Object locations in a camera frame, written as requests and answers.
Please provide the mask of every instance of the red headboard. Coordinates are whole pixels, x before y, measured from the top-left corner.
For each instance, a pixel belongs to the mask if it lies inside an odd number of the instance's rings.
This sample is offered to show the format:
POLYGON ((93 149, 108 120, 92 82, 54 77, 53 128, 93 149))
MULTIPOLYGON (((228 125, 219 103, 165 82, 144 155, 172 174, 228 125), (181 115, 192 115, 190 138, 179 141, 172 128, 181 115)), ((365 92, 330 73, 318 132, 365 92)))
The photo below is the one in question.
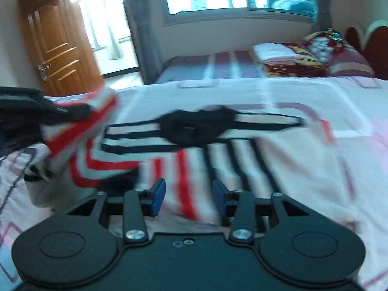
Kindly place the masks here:
POLYGON ((368 60, 377 78, 388 80, 388 21, 374 22, 366 34, 350 27, 346 40, 368 60))

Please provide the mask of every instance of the doorway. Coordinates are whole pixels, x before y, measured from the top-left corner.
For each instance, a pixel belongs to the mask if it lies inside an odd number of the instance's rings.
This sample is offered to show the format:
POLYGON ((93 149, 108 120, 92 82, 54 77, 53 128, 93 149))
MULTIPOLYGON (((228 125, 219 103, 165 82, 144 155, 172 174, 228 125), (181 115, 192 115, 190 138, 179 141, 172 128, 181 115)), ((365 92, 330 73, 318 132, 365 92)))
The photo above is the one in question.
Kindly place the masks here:
POLYGON ((114 87, 114 80, 119 79, 122 88, 142 83, 123 0, 70 1, 79 2, 89 43, 106 83, 114 87))

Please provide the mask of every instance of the red pillow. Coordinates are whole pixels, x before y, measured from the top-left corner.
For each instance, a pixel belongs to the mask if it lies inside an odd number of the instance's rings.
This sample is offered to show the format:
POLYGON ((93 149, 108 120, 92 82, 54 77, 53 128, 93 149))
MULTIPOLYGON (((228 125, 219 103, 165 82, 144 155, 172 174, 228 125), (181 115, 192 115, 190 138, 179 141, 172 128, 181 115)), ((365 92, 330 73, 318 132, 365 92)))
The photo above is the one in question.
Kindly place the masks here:
POLYGON ((374 77, 374 71, 368 61, 333 29, 308 35, 304 38, 304 44, 328 67, 330 76, 374 77))

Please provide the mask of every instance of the metal screw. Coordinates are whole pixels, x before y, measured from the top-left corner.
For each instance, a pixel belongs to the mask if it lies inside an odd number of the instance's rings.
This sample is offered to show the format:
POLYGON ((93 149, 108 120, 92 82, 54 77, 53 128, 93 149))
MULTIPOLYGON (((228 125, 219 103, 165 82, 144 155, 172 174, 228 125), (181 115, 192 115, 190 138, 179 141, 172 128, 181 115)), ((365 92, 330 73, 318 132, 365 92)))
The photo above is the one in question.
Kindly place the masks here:
POLYGON ((185 239, 183 241, 183 243, 186 244, 186 245, 192 245, 192 244, 194 244, 194 240, 192 240, 192 239, 185 239))
POLYGON ((145 235, 146 234, 141 230, 131 230, 131 231, 128 231, 127 233, 125 233, 125 236, 128 239, 135 240, 135 241, 143 239, 145 237, 145 235))
POLYGON ((252 236, 251 231, 246 230, 245 228, 240 228, 233 232, 233 237, 236 239, 246 240, 252 236))

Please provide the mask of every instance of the wooden door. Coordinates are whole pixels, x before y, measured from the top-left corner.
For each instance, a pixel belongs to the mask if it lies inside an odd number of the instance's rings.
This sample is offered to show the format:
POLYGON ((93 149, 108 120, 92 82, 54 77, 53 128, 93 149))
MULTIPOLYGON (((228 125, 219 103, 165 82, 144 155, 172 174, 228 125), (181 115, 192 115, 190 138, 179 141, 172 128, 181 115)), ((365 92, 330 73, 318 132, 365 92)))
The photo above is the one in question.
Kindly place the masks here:
POLYGON ((18 0, 23 36, 41 87, 50 96, 94 91, 104 84, 79 3, 18 0))

